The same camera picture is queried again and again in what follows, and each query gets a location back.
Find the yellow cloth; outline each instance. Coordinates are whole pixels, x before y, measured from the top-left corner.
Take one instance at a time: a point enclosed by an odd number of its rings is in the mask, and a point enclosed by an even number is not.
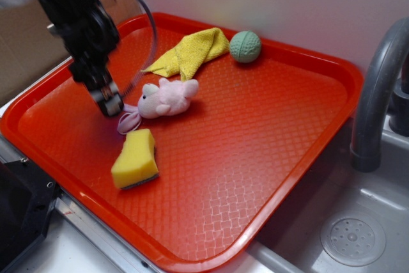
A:
[[[163,77],[180,73],[181,80],[193,78],[199,66],[229,52],[229,40],[219,28],[203,30],[181,39],[144,72]]]

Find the yellow sponge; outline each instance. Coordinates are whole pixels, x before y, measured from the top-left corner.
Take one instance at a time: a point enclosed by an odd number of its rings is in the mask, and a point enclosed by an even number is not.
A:
[[[155,140],[149,129],[129,132],[111,173],[117,188],[129,188],[158,177]]]

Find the textured rubber ball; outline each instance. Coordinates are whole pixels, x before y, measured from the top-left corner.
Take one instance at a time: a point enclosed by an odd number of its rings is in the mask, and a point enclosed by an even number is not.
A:
[[[237,33],[230,41],[230,55],[237,62],[250,63],[257,59],[261,51],[261,40],[252,31]]]

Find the sink drain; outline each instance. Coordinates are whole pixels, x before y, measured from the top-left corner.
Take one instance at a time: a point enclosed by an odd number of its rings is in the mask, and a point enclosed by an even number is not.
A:
[[[382,226],[362,212],[338,212],[321,229],[324,250],[336,261],[352,267],[369,265],[385,250]]]

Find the stainless steel sink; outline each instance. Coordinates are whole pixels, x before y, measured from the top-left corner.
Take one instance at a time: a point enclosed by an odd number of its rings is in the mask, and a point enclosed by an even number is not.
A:
[[[380,168],[361,173],[350,166],[351,126],[250,246],[274,272],[409,272],[409,138],[384,130]]]

